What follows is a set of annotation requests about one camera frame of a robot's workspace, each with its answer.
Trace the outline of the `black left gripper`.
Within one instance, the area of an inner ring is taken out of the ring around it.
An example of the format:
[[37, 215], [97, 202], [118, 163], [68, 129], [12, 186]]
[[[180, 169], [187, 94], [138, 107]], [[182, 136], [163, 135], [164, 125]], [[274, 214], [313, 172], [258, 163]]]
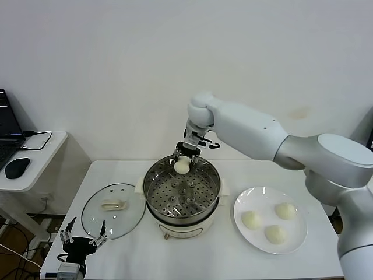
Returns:
[[62, 248], [68, 254], [65, 260], [67, 263], [84, 264], [87, 256], [94, 254], [97, 247], [100, 247], [107, 240], [105, 221], [102, 222], [100, 234], [95, 239], [72, 237], [71, 230], [75, 221], [76, 217], [67, 224], [65, 230], [60, 232]]

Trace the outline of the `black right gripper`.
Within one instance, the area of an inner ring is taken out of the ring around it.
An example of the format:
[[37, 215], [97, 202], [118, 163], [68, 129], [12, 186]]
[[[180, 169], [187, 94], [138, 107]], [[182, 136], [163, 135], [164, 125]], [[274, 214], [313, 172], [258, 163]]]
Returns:
[[179, 156], [186, 156], [191, 158], [191, 165], [192, 167], [195, 167], [199, 161], [200, 149], [187, 148], [184, 146], [183, 142], [178, 142], [173, 153], [174, 160], [178, 160]]

